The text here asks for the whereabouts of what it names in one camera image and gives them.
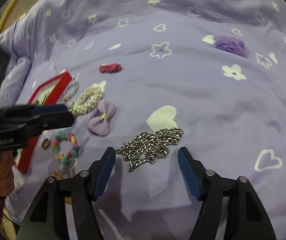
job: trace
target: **teal bead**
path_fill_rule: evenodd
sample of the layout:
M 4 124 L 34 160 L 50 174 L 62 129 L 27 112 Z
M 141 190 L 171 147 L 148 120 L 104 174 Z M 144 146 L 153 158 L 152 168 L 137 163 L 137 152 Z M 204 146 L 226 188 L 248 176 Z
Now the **teal bead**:
M 69 162 L 68 158 L 64 157 L 64 158 L 62 159 L 63 165 L 67 165 L 68 162 Z
M 77 157 L 77 152 L 76 152 L 76 150 L 71 150 L 71 156 L 72 156 L 72 157 Z

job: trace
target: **pastel bead bracelet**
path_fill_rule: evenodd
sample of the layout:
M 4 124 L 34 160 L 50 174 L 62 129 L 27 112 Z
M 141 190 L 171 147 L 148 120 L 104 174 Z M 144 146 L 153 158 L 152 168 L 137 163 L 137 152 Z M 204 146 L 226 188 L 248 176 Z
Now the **pastel bead bracelet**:
M 72 149 L 69 151 L 61 151 L 59 144 L 61 141 L 69 140 L 72 143 Z M 78 150 L 80 146 L 77 143 L 75 135 L 71 132 L 59 131 L 55 140 L 53 141 L 53 151 L 55 152 L 55 158 L 61 161 L 64 165 L 68 165 L 69 159 L 78 157 Z

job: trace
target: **yellow bow center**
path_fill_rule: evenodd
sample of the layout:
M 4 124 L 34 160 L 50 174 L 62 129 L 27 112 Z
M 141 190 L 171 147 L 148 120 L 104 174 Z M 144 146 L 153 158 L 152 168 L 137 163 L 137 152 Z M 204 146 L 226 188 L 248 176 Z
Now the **yellow bow center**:
M 106 113 L 103 113 L 103 114 L 102 114 L 102 119 L 108 120 L 108 118 L 109 118 L 109 117 L 108 117 L 108 114 L 106 114 Z

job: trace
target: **colorful beaded bracelet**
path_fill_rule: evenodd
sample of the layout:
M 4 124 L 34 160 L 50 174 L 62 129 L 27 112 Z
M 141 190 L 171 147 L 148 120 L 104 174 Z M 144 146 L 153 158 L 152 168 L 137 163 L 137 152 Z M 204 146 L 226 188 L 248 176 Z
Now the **colorful beaded bracelet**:
M 59 144 L 61 141 L 69 140 L 73 147 L 69 151 L 60 151 Z M 76 141 L 75 135 L 71 132 L 66 131 L 59 131 L 56 139 L 53 141 L 53 151 L 55 152 L 55 157 L 57 160 L 62 161 L 64 165 L 68 165 L 69 159 L 71 157 L 78 157 L 77 151 L 79 150 L 80 146 Z
M 59 102 L 60 103 L 67 103 L 69 102 L 77 93 L 77 91 L 79 90 L 79 82 L 77 81 L 72 81 L 70 82 L 70 84 L 68 84 L 68 87 L 66 88 L 66 90 L 62 93 L 62 95 L 59 98 Z M 69 94 L 67 97 L 63 98 L 65 96 L 65 94 L 72 88 L 74 87 L 74 91 L 72 92 L 72 94 Z

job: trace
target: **purple fabric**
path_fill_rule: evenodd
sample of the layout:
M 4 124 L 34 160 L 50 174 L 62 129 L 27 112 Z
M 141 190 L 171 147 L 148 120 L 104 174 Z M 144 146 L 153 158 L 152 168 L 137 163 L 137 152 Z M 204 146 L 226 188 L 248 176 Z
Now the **purple fabric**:
M 97 107 L 97 111 L 92 115 L 88 122 L 88 130 L 100 136 L 107 136 L 110 133 L 109 120 L 113 118 L 116 113 L 116 106 L 111 102 L 102 99 Z
M 240 38 L 248 57 L 214 48 L 202 41 L 208 35 Z M 246 176 L 277 239 L 286 239 L 283 0 L 39 0 L 0 35 L 0 46 L 11 55 L 0 106 L 26 104 L 38 85 L 64 69 L 79 74 L 73 100 L 106 81 L 104 99 L 119 109 L 113 132 L 92 136 L 92 113 L 77 117 L 71 130 L 82 146 L 74 174 L 89 169 L 107 147 L 118 149 L 143 131 L 183 129 L 179 145 L 153 165 L 129 173 L 117 156 L 103 196 L 93 203 L 105 240 L 189 239 L 202 204 L 180 171 L 182 146 L 223 177 Z M 124 70 L 102 75 L 99 66 L 111 62 Z M 56 134 L 40 136 L 25 185 L 6 199 L 18 224 L 52 170 L 60 169 L 40 146 Z M 70 239 L 77 240 L 72 207 L 67 211 Z M 222 223 L 217 240 L 224 229 Z
M 228 37 L 228 36 L 215 36 L 214 37 L 214 47 L 221 49 L 241 57 L 247 57 L 248 50 L 242 40 Z

